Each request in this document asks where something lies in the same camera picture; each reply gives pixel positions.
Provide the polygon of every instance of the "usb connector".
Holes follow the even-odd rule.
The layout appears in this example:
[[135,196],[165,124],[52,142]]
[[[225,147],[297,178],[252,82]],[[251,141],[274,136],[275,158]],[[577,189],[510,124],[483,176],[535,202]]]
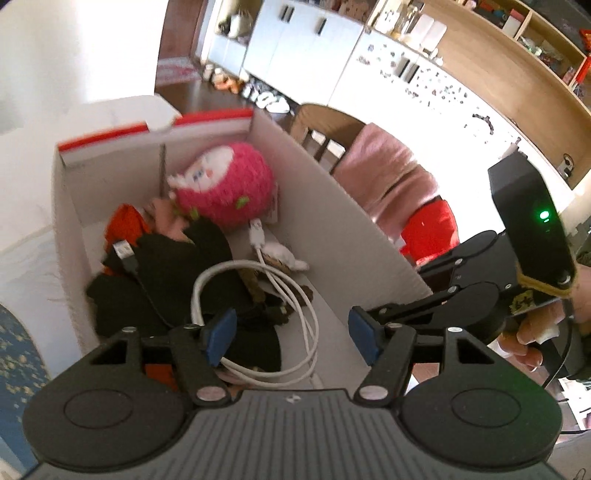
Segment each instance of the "usb connector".
[[138,259],[135,258],[134,250],[127,240],[117,242],[113,244],[113,249],[117,254],[117,257],[121,260],[125,271],[132,275],[134,278],[138,276]]
[[262,229],[262,222],[260,219],[255,218],[251,220],[251,229],[249,232],[251,245],[255,249],[260,249],[265,245],[265,232]]

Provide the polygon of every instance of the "rug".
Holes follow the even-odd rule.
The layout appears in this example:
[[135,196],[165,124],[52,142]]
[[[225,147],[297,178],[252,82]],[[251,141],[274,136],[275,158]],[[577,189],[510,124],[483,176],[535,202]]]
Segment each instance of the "rug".
[[156,87],[200,80],[201,75],[187,57],[162,59],[156,68]]
[[0,456],[19,473],[37,463],[22,431],[22,412],[47,382],[45,365],[28,332],[0,304]]

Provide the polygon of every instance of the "white cardboard box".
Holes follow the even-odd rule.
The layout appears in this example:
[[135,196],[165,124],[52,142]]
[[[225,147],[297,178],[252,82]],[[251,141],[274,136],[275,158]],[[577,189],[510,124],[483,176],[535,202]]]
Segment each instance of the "white cardboard box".
[[[184,170],[204,150],[231,141],[250,142],[275,174],[279,223],[269,227],[269,234],[311,265],[302,281],[313,287],[319,314],[316,371],[326,388],[353,390],[368,367],[348,335],[350,308],[408,303],[431,292],[335,180],[259,110],[199,112],[163,129],[150,131],[138,124],[58,146],[54,229],[61,282],[80,348],[86,353],[98,344],[85,288],[100,270],[104,226],[117,206],[146,204],[159,195],[164,176]],[[247,238],[246,231],[229,237],[235,258],[250,254]],[[277,330],[287,368],[304,356],[301,326],[292,320]]]

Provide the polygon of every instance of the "blue gripper pad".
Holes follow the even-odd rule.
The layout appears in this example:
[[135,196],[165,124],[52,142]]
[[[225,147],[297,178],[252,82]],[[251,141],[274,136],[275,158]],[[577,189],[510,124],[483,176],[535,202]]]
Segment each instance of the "blue gripper pad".
[[353,307],[349,312],[349,336],[371,367],[384,350],[384,327],[361,307]]
[[236,310],[229,309],[217,315],[201,331],[201,337],[205,341],[205,357],[212,367],[217,367],[228,351],[236,336],[237,324]]

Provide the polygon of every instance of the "red cushion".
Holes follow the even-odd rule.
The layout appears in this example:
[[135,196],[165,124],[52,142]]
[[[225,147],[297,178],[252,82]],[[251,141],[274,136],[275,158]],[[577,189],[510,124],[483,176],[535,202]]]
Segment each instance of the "red cushion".
[[419,208],[401,234],[406,245],[400,249],[423,265],[460,244],[456,218],[445,200],[435,200]]

